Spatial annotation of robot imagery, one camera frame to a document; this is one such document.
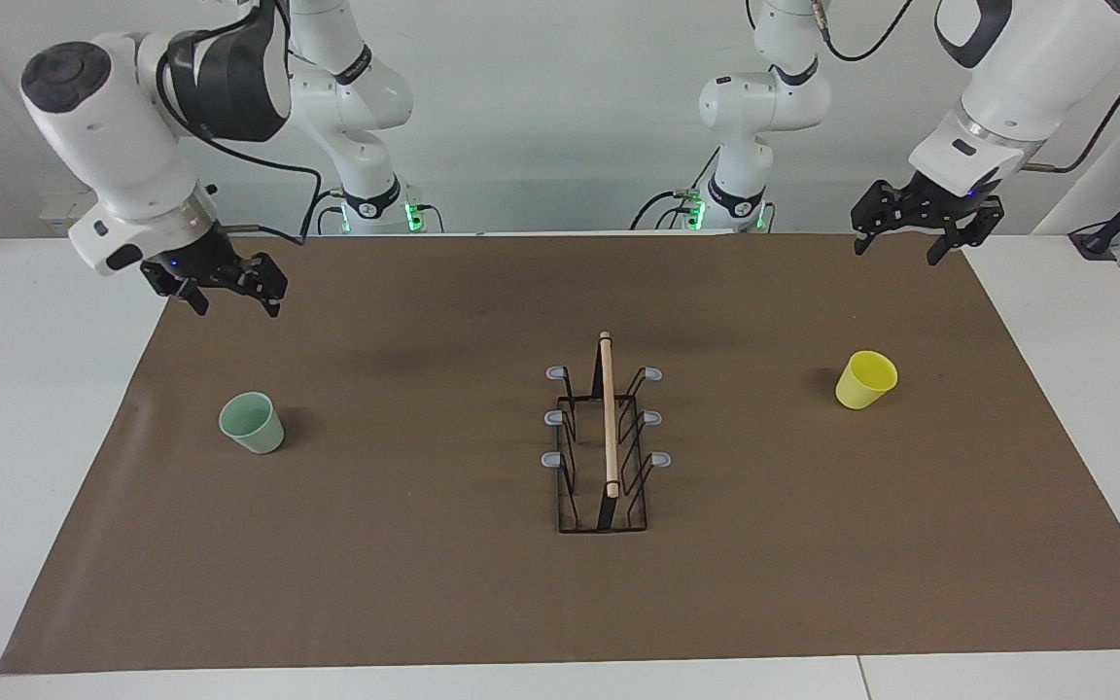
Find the brown mat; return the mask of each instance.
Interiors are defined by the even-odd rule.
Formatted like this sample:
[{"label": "brown mat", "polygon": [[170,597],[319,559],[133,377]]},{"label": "brown mat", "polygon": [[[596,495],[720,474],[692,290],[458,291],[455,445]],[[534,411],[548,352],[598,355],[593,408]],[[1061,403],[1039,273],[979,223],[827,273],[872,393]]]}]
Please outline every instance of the brown mat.
[{"label": "brown mat", "polygon": [[[1120,647],[1119,523],[960,255],[259,246],[283,315],[168,307],[0,673]],[[586,384],[601,328],[665,373],[675,466],[650,532],[560,535],[543,371]],[[832,386],[862,347],[903,383],[859,413]],[[269,457],[215,424],[252,389]]]}]

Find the wooden rod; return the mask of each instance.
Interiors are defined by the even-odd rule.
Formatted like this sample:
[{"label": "wooden rod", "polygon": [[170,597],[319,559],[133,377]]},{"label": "wooden rod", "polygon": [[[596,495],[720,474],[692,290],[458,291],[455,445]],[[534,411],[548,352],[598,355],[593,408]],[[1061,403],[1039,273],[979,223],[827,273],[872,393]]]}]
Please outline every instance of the wooden rod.
[{"label": "wooden rod", "polygon": [[608,497],[622,496],[622,474],[619,458],[616,456],[619,442],[616,429],[616,380],[613,379],[613,334],[599,334],[599,355],[603,357],[604,371],[604,460],[608,464]]}]

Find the white tabletop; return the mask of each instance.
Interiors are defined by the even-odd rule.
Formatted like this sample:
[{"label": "white tabletop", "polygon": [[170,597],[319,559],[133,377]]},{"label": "white tabletop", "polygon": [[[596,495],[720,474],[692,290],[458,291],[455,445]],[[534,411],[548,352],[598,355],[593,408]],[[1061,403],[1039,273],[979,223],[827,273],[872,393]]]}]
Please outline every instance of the white tabletop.
[{"label": "white tabletop", "polygon": [[[1120,519],[1120,270],[1061,239],[968,258]],[[0,240],[0,654],[161,307],[65,240]],[[1120,697],[1120,652],[0,678],[0,697],[112,694],[1084,700]]]}]

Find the green cup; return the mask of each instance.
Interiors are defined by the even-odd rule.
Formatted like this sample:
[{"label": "green cup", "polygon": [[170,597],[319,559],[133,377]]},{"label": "green cup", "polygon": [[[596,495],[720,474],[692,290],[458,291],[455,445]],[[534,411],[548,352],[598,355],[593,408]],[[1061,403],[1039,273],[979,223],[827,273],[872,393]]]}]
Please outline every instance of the green cup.
[{"label": "green cup", "polygon": [[274,452],[283,444],[276,404],[261,391],[236,395],[218,413],[218,429],[254,455]]}]

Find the plastic cup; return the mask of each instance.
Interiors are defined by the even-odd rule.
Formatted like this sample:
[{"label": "plastic cup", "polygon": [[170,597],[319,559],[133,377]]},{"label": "plastic cup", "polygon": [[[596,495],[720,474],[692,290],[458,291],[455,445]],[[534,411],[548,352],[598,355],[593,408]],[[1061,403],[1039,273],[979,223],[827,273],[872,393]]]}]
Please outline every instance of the plastic cup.
[{"label": "plastic cup", "polygon": [[862,349],[850,357],[837,382],[837,401],[847,409],[861,411],[879,401],[880,396],[897,386],[897,367],[893,360],[870,349]]},{"label": "plastic cup", "polygon": [[218,412],[218,429],[254,455],[274,452],[283,444],[283,423],[270,395],[261,391],[236,395]]}]

